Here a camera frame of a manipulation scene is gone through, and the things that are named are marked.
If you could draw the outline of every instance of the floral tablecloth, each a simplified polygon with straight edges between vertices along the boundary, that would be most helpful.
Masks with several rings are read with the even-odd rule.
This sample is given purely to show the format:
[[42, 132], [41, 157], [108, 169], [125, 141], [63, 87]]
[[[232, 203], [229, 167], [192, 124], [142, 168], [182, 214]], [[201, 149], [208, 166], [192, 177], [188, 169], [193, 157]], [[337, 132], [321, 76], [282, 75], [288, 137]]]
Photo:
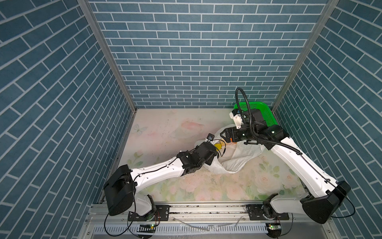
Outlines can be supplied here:
[[[139, 109], [119, 165], [145, 167], [163, 162], [208, 133], [232, 124], [229, 109]], [[295, 195], [304, 189], [296, 174], [265, 150], [235, 174], [213, 174], [204, 167], [164, 180], [140, 193], [157, 202], [264, 200], [272, 193]]]

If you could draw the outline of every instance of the blue brick wall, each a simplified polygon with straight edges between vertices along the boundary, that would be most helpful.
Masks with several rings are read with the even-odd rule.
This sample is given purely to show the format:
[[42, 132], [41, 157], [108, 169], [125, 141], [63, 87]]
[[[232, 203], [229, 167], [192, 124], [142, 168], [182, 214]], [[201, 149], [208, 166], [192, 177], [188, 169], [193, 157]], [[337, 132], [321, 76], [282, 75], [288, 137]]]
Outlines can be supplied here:
[[271, 105], [327, 0], [90, 0], [137, 107]]
[[78, 236], [130, 114], [76, 0], [0, 1], [0, 238]]
[[[340, 0], [277, 109], [299, 146], [353, 191], [343, 238], [381, 238], [382, 1]], [[337, 216], [352, 213], [345, 201]]]

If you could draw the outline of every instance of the green basket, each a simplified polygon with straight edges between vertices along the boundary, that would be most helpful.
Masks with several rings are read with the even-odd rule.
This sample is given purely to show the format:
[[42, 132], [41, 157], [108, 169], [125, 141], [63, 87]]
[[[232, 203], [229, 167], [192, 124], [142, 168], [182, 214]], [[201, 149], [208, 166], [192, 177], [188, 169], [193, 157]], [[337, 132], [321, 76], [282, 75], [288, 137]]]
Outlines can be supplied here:
[[[247, 111], [247, 104], [245, 102], [240, 102], [240, 108], [243, 111]], [[251, 109], [259, 109], [262, 116], [264, 117], [265, 122], [267, 123], [267, 126], [276, 125], [277, 121], [275, 117], [273, 116], [272, 112], [270, 111], [268, 105], [266, 103], [260, 102], [260, 101], [253, 101], [249, 103], [249, 106]]]

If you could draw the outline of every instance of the plastic bag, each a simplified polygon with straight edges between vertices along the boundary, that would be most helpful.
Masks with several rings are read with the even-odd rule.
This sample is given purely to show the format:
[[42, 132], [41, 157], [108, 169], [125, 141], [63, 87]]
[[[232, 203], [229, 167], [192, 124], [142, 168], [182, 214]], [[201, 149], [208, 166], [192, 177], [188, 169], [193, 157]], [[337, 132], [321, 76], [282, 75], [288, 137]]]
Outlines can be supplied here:
[[[220, 152], [223, 153], [224, 143], [220, 142], [217, 139], [222, 139], [220, 137], [220, 133], [225, 128], [235, 127], [234, 124], [225, 126], [219, 129], [215, 134], [215, 140], [213, 144], [220, 143], [222, 144], [222, 148]], [[199, 140], [195, 143], [196, 145], [200, 145], [204, 140]], [[240, 141], [237, 143], [226, 143], [227, 149], [223, 155], [223, 157], [217, 158], [217, 156], [213, 159], [211, 165], [204, 164], [203, 166], [207, 168], [214, 174], [233, 174], [238, 172], [244, 167], [245, 163], [254, 157], [259, 156], [265, 147], [263, 145], [245, 145], [245, 141]]]

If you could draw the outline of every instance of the yellow object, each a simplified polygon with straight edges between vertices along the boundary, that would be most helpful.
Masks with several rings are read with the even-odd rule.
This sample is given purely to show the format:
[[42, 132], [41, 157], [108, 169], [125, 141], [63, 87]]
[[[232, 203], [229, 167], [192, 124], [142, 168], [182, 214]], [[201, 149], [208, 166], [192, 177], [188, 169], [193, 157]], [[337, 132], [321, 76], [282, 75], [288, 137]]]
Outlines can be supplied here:
[[221, 149], [222, 149], [222, 145], [221, 145], [221, 144], [216, 143], [216, 144], [214, 144], [214, 145], [215, 145], [215, 147], [216, 147], [218, 150], [221, 150]]

